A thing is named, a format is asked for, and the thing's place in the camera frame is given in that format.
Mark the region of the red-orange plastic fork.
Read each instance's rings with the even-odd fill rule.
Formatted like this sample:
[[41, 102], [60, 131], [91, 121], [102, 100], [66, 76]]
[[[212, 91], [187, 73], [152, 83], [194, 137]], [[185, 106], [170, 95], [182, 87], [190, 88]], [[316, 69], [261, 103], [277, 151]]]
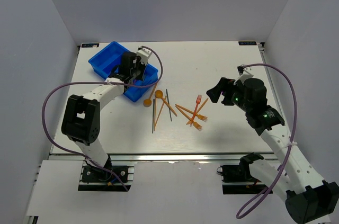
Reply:
[[190, 125], [192, 125], [192, 123], [194, 122], [194, 118], [195, 118], [195, 115], [196, 115], [196, 113], [197, 113], [198, 106], [199, 106], [199, 104], [201, 103], [201, 99], [202, 99], [202, 95], [198, 95], [198, 96], [197, 96], [197, 99], [196, 99], [196, 102], [195, 102], [195, 109], [194, 109], [192, 118], [191, 118], [191, 120], [190, 120]]

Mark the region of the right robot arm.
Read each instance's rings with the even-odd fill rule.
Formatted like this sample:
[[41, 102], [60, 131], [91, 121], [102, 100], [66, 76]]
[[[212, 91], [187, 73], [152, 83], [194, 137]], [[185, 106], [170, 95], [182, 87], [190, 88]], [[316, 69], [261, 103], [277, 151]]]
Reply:
[[224, 77], [207, 91], [213, 103], [223, 96], [223, 105], [235, 105], [243, 110], [248, 124], [280, 162], [281, 168], [276, 170], [260, 154], [248, 154], [240, 159], [240, 177], [246, 181], [256, 178], [270, 186], [281, 174], [272, 192], [285, 203], [288, 214], [296, 223], [308, 223], [331, 214], [338, 202], [338, 185], [325, 181], [296, 143], [290, 141], [291, 135], [284, 119], [268, 105], [266, 92], [260, 79], [234, 80]]

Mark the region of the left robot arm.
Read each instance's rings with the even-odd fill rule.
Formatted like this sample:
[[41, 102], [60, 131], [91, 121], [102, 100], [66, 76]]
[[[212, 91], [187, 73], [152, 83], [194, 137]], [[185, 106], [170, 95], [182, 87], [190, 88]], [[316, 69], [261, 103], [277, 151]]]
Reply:
[[151, 52], [145, 48], [124, 52], [120, 64], [113, 67], [105, 83], [83, 95], [68, 98], [61, 131], [88, 157], [87, 165], [100, 181], [112, 175], [111, 159], [98, 137], [101, 110], [130, 88], [139, 88], [136, 82], [145, 80], [145, 70]]

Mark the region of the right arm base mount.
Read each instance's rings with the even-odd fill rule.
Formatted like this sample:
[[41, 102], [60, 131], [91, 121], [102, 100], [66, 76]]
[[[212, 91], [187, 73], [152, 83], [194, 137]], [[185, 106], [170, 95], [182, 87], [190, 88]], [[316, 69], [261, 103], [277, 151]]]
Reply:
[[242, 166], [241, 159], [253, 154], [260, 155], [270, 162], [276, 160], [276, 156], [271, 152], [225, 154], [218, 160], [216, 173], [221, 177], [223, 195], [255, 195], [266, 188], [260, 180], [246, 174], [245, 167]]

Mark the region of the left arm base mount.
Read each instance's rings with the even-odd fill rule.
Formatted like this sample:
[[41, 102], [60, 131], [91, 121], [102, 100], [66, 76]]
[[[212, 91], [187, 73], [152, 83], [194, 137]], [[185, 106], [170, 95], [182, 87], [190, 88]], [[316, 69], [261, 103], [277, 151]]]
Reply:
[[127, 192], [131, 188], [134, 167], [128, 165], [112, 166], [112, 171], [116, 173], [121, 182], [125, 185], [127, 190], [118, 181], [118, 179], [111, 173], [83, 164], [78, 191], [85, 192]]

